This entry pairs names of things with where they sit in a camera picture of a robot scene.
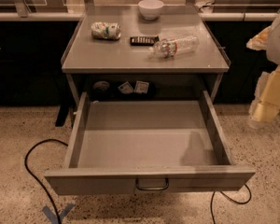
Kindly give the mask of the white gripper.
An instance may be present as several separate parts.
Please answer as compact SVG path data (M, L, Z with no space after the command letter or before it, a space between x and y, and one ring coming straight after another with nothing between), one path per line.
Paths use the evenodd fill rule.
M260 33L250 38L246 46L252 50L266 50L269 61L280 65L280 13ZM280 66L273 72L263 72L255 89L255 99L249 108L248 123L263 127L271 123L280 112Z

